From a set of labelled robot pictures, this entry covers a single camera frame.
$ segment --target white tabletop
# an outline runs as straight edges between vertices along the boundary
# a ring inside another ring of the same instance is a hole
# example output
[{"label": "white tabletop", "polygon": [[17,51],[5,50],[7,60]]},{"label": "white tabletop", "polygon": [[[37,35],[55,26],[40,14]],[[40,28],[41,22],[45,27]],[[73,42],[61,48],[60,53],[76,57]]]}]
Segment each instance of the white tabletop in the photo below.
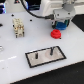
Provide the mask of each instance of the white tabletop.
[{"label": "white tabletop", "polygon": [[[23,20],[25,37],[15,37],[13,18]],[[66,30],[61,31],[62,39],[51,38],[51,21],[37,19],[26,12],[15,13],[14,17],[11,14],[0,15],[0,23],[3,23],[3,27],[0,27],[0,46],[4,48],[0,52],[0,84],[9,84],[84,61],[84,32],[72,22]],[[52,46],[59,46],[67,59],[29,67],[25,53]]]}]

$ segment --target gray object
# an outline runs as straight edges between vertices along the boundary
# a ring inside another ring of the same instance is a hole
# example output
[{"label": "gray object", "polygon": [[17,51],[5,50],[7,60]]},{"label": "gray object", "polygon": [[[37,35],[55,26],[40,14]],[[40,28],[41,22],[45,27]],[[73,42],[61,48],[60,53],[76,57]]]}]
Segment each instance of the gray object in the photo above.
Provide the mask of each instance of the gray object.
[{"label": "gray object", "polygon": [[71,12],[74,10],[74,4],[64,4],[63,9],[66,10],[67,12]]},{"label": "gray object", "polygon": [[55,9],[53,13],[55,21],[72,19],[76,14],[75,9],[73,9],[71,12],[64,9]]}]

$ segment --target small red object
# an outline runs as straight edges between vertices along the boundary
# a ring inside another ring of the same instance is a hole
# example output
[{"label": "small red object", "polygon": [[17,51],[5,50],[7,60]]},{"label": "small red object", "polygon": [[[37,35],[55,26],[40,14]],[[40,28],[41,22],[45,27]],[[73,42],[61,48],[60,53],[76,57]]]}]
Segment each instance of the small red object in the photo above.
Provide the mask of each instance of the small red object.
[{"label": "small red object", "polygon": [[51,37],[53,37],[55,39],[59,39],[59,38],[61,38],[61,32],[59,30],[55,29],[51,32]]}]

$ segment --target black cable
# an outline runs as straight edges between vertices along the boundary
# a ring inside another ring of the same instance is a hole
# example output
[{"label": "black cable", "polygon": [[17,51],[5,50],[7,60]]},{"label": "black cable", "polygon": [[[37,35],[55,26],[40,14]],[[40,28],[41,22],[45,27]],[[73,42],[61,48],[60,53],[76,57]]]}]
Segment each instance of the black cable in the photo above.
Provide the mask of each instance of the black cable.
[{"label": "black cable", "polygon": [[34,16],[34,17],[36,17],[36,18],[44,18],[44,19],[45,19],[45,17],[37,16],[37,15],[33,14],[32,12],[30,12],[30,11],[26,8],[26,6],[25,6],[23,0],[20,0],[20,1],[21,1],[21,3],[22,3],[23,7],[25,8],[25,10],[26,10],[29,14],[31,14],[32,16]]},{"label": "black cable", "polygon": [[54,15],[53,15],[53,14],[51,14],[51,15],[49,15],[49,16],[45,16],[45,17],[43,17],[43,16],[38,16],[38,15],[33,14],[32,12],[30,12],[30,11],[26,8],[26,6],[25,6],[23,0],[20,0],[20,1],[21,1],[21,3],[22,3],[23,7],[25,8],[25,10],[26,10],[29,14],[31,14],[32,16],[34,16],[34,17],[36,17],[36,18],[43,18],[43,19],[51,19],[51,20],[54,19]]}]

